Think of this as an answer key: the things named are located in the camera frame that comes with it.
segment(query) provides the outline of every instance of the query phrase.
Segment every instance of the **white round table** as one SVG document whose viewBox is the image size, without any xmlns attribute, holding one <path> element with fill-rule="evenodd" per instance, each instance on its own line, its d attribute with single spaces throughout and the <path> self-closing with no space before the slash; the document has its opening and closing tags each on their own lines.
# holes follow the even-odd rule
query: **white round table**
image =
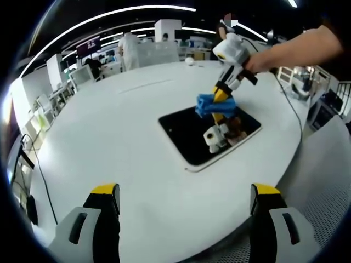
<svg viewBox="0 0 351 263">
<path fill-rule="evenodd" d="M 120 184 L 120 259 L 175 262 L 215 244 L 249 217 L 250 185 L 275 186 L 300 139 L 298 120 L 271 73 L 244 80 L 238 105 L 262 130 L 210 165 L 184 170 L 158 123 L 210 93 L 218 62 L 140 68 L 87 85 L 68 102 L 39 153 L 53 207 L 61 221 L 98 185 Z M 308 105 L 292 100 L 305 124 Z M 38 167 L 31 193 L 47 242 L 55 223 Z"/>
</svg>

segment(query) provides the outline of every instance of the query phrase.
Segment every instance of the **small white object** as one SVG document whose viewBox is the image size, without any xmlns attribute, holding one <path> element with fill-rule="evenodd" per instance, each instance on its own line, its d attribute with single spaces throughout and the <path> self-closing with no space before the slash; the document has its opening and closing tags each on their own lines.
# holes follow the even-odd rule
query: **small white object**
<svg viewBox="0 0 351 263">
<path fill-rule="evenodd" d="M 226 134 L 226 133 L 229 132 L 229 128 L 228 128 L 228 126 L 225 123 L 222 123 L 219 126 L 219 130 L 220 130 L 220 133 L 222 133 L 222 134 Z"/>
<path fill-rule="evenodd" d="M 192 66 L 193 64 L 195 64 L 195 60 L 191 57 L 188 57 L 185 59 L 185 63 L 188 65 L 188 66 Z"/>
<path fill-rule="evenodd" d="M 203 137 L 210 148 L 210 153 L 218 152 L 221 147 L 224 147 L 227 144 L 225 137 L 222 134 L 222 130 L 228 130 L 227 125 L 224 124 L 222 127 L 214 125 L 204 133 Z"/>
</svg>

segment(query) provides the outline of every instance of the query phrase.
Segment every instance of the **human arm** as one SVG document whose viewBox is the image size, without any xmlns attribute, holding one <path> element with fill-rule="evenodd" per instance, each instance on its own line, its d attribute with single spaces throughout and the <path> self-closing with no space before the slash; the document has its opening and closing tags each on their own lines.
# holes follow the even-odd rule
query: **human arm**
<svg viewBox="0 0 351 263">
<path fill-rule="evenodd" d="M 219 36 L 220 36 L 220 38 L 221 38 L 222 40 L 227 39 L 227 33 L 225 32 L 224 27 L 220 27 L 220 28 L 218 29 L 218 32 L 219 32 Z"/>
<path fill-rule="evenodd" d="M 123 48 L 121 46 L 118 47 L 118 53 L 123 56 Z"/>
<path fill-rule="evenodd" d="M 251 56 L 245 68 L 253 73 L 281 66 L 312 66 L 330 60 L 343 52 L 336 35 L 326 26 L 307 30 L 284 43 Z"/>
</svg>

